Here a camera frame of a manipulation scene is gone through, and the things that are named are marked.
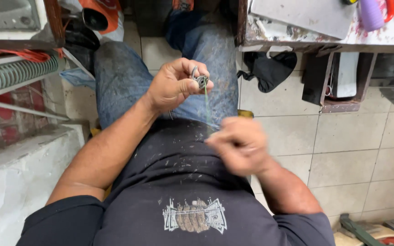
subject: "ribbed hose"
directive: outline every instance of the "ribbed hose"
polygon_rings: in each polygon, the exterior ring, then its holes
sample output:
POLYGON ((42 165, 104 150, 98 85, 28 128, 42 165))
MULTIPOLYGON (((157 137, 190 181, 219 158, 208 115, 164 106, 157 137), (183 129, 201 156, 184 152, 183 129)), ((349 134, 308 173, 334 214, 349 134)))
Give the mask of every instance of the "ribbed hose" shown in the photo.
POLYGON ((0 64, 0 90, 57 71, 58 68, 59 59, 54 55, 41 63, 22 60, 0 64))

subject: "thigh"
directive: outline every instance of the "thigh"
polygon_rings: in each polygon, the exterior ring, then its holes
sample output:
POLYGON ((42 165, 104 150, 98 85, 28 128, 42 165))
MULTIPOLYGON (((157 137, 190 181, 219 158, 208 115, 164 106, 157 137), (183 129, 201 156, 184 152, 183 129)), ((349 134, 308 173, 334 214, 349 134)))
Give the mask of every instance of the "thigh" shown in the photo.
POLYGON ((148 90, 153 76, 124 42, 107 42, 95 53, 96 96, 103 129, 120 118, 148 90))
POLYGON ((214 88, 208 95, 192 95, 172 115, 218 125, 223 118, 236 116, 238 79, 232 32, 222 23, 200 25, 185 37, 183 56, 206 64, 214 88))

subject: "table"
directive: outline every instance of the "table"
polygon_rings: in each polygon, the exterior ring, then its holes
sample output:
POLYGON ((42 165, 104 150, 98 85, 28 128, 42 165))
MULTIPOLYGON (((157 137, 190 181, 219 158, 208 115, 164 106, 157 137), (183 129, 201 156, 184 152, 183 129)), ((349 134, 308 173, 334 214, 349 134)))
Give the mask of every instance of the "table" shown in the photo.
MULTIPOLYGON (((386 0, 377 0, 386 15, 386 0)), ((394 18, 381 29, 367 32, 355 11, 347 36, 343 40, 322 35, 284 23, 271 22, 248 14, 251 0, 239 0, 237 46, 247 51, 282 51, 293 48, 296 52, 366 52, 394 53, 394 18)))

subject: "hand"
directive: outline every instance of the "hand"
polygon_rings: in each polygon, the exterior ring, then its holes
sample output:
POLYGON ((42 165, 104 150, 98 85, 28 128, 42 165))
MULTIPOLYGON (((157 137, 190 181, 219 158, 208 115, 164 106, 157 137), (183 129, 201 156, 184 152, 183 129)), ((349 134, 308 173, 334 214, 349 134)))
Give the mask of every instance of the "hand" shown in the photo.
POLYGON ((215 149, 226 168, 238 176, 265 172, 276 162, 267 154, 267 138, 259 122, 245 117, 229 117, 221 130, 206 139, 215 149))
MULTIPOLYGON (((200 89, 198 83, 191 79, 191 72, 195 66, 198 66, 198 69, 194 76, 204 74, 209 78, 206 65, 194 60, 180 58, 163 64, 143 96, 150 108, 157 113, 164 113, 177 108, 189 95, 205 94, 205 89, 200 89)), ((208 81, 207 92, 209 93, 213 87, 214 83, 208 81)))

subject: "sleeve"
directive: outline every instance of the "sleeve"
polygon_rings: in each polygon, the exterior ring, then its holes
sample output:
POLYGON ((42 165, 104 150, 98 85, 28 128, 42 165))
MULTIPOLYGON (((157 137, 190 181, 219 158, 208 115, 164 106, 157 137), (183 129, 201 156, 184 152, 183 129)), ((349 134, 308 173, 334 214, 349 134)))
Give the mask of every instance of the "sleeve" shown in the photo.
POLYGON ((105 207, 93 196, 68 197, 25 219, 17 246, 92 245, 102 225, 105 207))
POLYGON ((274 215, 273 218, 293 246, 335 246, 331 224, 324 213, 274 215))

